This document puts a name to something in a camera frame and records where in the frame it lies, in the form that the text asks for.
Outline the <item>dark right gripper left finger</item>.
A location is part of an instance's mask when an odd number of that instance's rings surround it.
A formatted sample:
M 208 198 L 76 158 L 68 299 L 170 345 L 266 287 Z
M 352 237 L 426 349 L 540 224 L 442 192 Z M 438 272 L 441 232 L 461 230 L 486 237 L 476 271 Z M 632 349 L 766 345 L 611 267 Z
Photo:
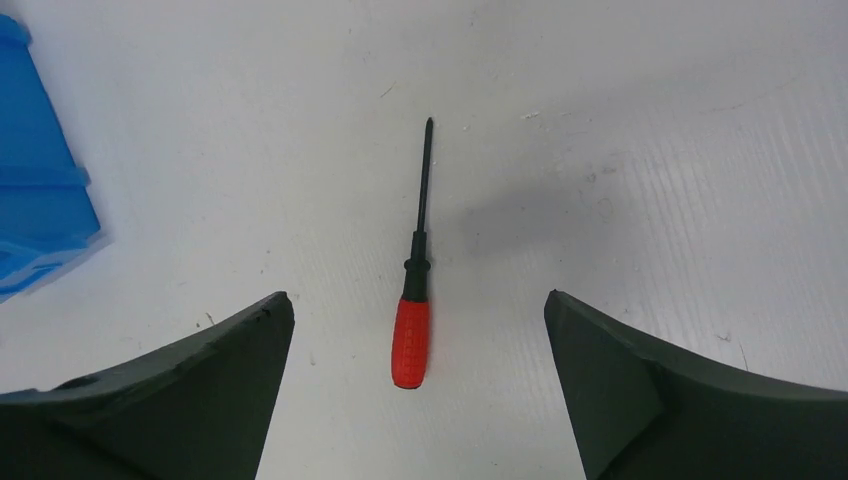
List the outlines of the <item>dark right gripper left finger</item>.
M 1 397 L 5 479 L 252 479 L 295 326 L 273 293 L 188 337 Z

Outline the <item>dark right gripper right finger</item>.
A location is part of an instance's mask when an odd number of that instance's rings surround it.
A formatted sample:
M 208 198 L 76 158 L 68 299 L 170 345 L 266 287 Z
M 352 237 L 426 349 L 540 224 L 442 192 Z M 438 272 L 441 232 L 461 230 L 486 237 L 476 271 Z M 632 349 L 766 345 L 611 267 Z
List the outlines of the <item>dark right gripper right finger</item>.
M 552 291 L 544 319 L 590 479 L 843 479 L 847 395 L 731 367 Z

